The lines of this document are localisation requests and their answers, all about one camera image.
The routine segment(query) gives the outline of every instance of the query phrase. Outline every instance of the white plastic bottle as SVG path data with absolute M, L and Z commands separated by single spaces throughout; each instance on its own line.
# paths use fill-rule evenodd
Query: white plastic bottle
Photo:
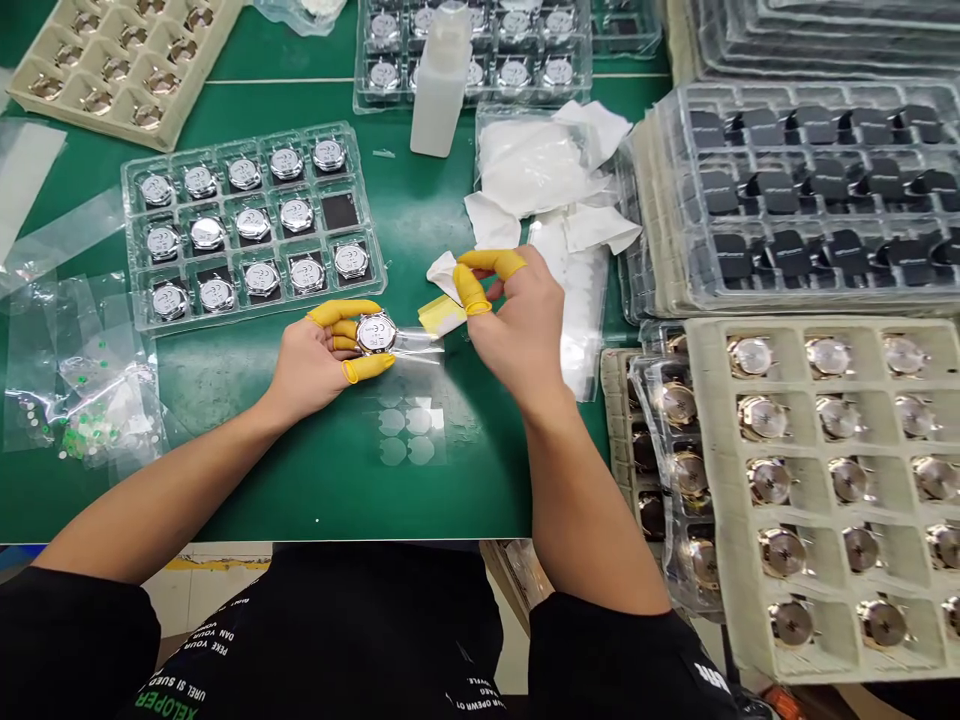
M 421 155 L 447 157 L 463 108 L 470 66 L 470 13 L 465 3 L 449 0 L 433 18 L 420 67 L 413 102 L 410 150 Z

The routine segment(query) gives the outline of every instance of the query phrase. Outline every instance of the floor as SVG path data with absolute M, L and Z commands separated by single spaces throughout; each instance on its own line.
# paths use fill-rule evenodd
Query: floor
M 195 630 L 226 600 L 236 595 L 270 565 L 273 544 L 192 543 L 166 568 L 144 583 L 157 613 L 163 637 Z M 503 622 L 503 652 L 496 682 L 504 695 L 527 694 L 530 641 L 503 593 L 491 581 Z

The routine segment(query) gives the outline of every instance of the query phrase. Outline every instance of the hand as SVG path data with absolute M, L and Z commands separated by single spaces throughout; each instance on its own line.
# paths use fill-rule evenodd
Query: hand
M 484 293 L 478 278 L 494 273 L 499 278 Z M 566 394 L 560 371 L 563 288 L 540 253 L 529 245 L 468 252 L 459 258 L 453 281 L 477 353 L 521 411 Z M 494 314 L 491 302 L 504 293 L 507 301 Z
M 346 388 L 385 372 L 390 353 L 360 357 L 357 323 L 346 318 L 380 312 L 371 300 L 330 300 L 283 331 L 273 381 L 261 399 L 272 420 L 291 427 L 333 402 Z

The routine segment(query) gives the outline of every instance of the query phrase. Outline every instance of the finger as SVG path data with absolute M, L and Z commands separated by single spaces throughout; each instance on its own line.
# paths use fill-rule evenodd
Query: finger
M 487 290 L 487 300 L 490 302 L 496 302 L 503 297 L 503 280 L 497 278 L 496 282 L 490 286 L 490 289 Z
M 380 312 L 380 306 L 373 300 L 328 300 L 308 312 L 307 317 L 320 327 L 327 327 L 344 318 L 375 312 Z
M 463 305 L 467 317 L 483 315 L 493 309 L 493 305 L 487 300 L 486 293 L 483 291 L 483 285 L 466 265 L 457 263 L 453 269 L 453 284 L 457 286 L 460 304 Z
M 368 355 L 367 357 L 357 358 L 356 360 L 344 360 L 340 363 L 340 369 L 343 370 L 343 376 L 351 385 L 356 385 L 361 380 L 368 380 L 385 373 L 397 361 L 396 356 L 390 353 L 380 353 L 378 355 Z
M 334 335 L 332 340 L 333 340 L 333 347 L 330 348 L 330 350 L 356 350 L 357 349 L 356 340 L 345 338 L 342 335 Z
M 504 282 L 527 265 L 515 250 L 471 250 L 461 255 L 457 262 L 475 270 L 493 270 Z
M 351 340 L 357 339 L 357 323 L 353 320 L 337 320 L 330 326 L 331 335 L 343 335 Z

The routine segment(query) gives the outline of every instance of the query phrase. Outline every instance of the person's left hand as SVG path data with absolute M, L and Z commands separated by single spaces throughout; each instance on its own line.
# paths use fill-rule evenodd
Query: person's left hand
M 346 388 L 385 372 L 390 353 L 360 357 L 355 315 L 380 312 L 372 300 L 330 300 L 283 331 L 273 381 L 259 404 L 290 427 L 325 408 Z

